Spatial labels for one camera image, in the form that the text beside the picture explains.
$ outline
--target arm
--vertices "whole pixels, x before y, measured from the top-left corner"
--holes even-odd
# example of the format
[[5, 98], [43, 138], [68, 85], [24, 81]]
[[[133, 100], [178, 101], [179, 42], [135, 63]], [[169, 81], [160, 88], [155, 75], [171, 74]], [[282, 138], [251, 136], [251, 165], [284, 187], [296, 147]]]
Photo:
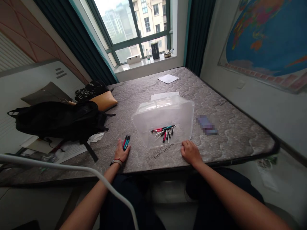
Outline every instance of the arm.
[[[130, 148], [131, 146], [128, 146], [126, 151], [123, 151], [122, 142], [119, 139], [115, 150], [114, 159], [120, 159], [122, 162], [124, 162], [128, 156]], [[108, 182], [112, 183], [119, 169], [120, 165], [118, 163], [112, 164], [107, 169], [107, 171], [104, 173], [104, 177], [108, 180]], [[98, 181], [92, 190], [81, 201], [81, 203], [70, 214], [60, 229], [92, 230], [107, 193], [108, 189], [101, 181]]]
[[242, 229], [290, 229], [264, 204], [204, 164], [193, 142], [189, 140], [182, 142], [181, 154], [185, 161], [207, 181]]

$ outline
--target window sill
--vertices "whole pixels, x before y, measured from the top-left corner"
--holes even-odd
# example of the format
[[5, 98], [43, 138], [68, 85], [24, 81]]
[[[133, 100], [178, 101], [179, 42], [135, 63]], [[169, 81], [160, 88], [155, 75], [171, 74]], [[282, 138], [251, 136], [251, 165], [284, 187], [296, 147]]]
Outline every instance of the window sill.
[[162, 53], [162, 54], [160, 54], [159, 59], [154, 60], [153, 57], [151, 56], [150, 57], [150, 63], [148, 63], [147, 59], [145, 58], [145, 59], [141, 59], [141, 62], [134, 63], [134, 64], [131, 64], [131, 65], [129, 65], [128, 63], [120, 65], [114, 71], [114, 73], [119, 73], [119, 72], [123, 72], [123, 71], [126, 71], [126, 70], [139, 68], [139, 67], [142, 67], [142, 66], [145, 66], [145, 65], [151, 65], [151, 64], [154, 64], [154, 63], [157, 63], [157, 62], [166, 61], [166, 60], [173, 59], [173, 58], [176, 58], [176, 57], [177, 57], [176, 55], [172, 54], [171, 57], [164, 58], [164, 53]]

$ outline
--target quilted mattress cover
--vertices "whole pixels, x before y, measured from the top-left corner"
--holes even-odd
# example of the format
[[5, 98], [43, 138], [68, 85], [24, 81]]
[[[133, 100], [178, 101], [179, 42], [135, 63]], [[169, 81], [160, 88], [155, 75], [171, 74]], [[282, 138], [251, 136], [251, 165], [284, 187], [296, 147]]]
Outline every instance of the quilted mattress cover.
[[[179, 77], [166, 84], [160, 80], [165, 74]], [[104, 172], [114, 158], [118, 138], [131, 135], [131, 151], [124, 166], [124, 173], [168, 169], [187, 166], [182, 159], [181, 143], [166, 144], [147, 149], [131, 121], [141, 103], [148, 102], [151, 95], [178, 91], [180, 96], [195, 103], [192, 138], [199, 148], [203, 161], [213, 166], [243, 163], [276, 153], [279, 144], [259, 124], [237, 109], [234, 105], [206, 85], [185, 67], [167, 70], [143, 78], [110, 85], [118, 105], [107, 113], [116, 116], [106, 120], [101, 141], [91, 143], [99, 160], [94, 163], [88, 152], [82, 153], [63, 164], [87, 166]], [[218, 120], [218, 135], [199, 135], [197, 115], [210, 115]], [[29, 170], [12, 169], [0, 174], [2, 184], [28, 184], [54, 180], [92, 177], [86, 172], [47, 170], [43, 174], [38, 168]]]

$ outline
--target wristwatch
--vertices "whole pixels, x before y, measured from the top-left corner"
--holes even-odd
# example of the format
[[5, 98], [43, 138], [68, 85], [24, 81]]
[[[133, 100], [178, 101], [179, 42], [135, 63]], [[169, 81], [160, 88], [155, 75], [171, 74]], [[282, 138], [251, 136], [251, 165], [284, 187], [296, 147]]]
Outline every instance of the wristwatch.
[[114, 160], [111, 162], [110, 166], [113, 165], [114, 163], [119, 163], [119, 165], [122, 167], [122, 161], [121, 161], [120, 159], [114, 159]]

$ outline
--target building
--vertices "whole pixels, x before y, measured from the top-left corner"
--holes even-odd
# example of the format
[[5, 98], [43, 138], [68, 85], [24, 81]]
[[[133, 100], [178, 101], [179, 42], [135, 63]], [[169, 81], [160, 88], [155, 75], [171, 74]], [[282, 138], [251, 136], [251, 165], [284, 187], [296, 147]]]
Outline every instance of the building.
[[[132, 0], [132, 2], [141, 37], [167, 30], [165, 0]], [[102, 19], [113, 44], [137, 37], [128, 1], [122, 1], [115, 9], [105, 11]], [[151, 54], [151, 42], [157, 41], [160, 52], [167, 49], [166, 36], [143, 42], [144, 56], [146, 49]], [[116, 54], [120, 63], [126, 62], [129, 56], [138, 54], [141, 56], [139, 45], [117, 50]]]

